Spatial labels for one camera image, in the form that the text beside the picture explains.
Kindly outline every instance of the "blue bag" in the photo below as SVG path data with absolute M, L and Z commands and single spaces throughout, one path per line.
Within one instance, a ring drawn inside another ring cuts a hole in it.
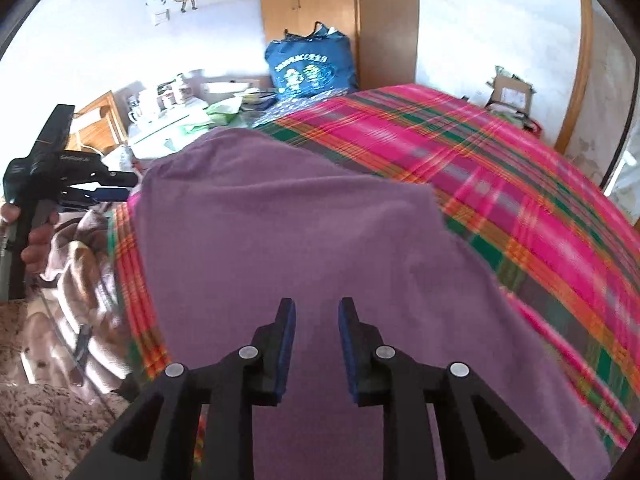
M 327 90 L 356 91 L 358 83 L 349 38 L 320 22 L 307 37 L 289 34 L 271 41 L 264 53 L 278 99 L 311 97 Z

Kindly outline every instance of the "purple blanket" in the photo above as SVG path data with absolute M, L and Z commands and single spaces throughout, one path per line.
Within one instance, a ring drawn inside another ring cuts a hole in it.
M 149 169 L 134 225 L 175 361 L 216 362 L 271 322 L 280 298 L 296 301 L 288 391 L 254 411 L 256 478 L 382 476 L 382 410 L 348 394 L 343 296 L 418 362 L 467 362 L 577 480 L 606 476 L 591 416 L 490 268 L 444 228 L 429 186 L 217 129 Z

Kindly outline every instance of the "striped blanket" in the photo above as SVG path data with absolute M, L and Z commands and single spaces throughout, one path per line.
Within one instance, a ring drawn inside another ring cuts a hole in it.
M 640 238 L 578 170 L 521 130 L 418 85 L 334 98 L 260 130 L 354 171 L 430 183 L 448 228 L 491 265 L 590 407 L 612 459 L 620 455 L 640 421 Z M 170 360 L 130 211 L 112 217 L 111 247 L 130 357 L 150 379 Z

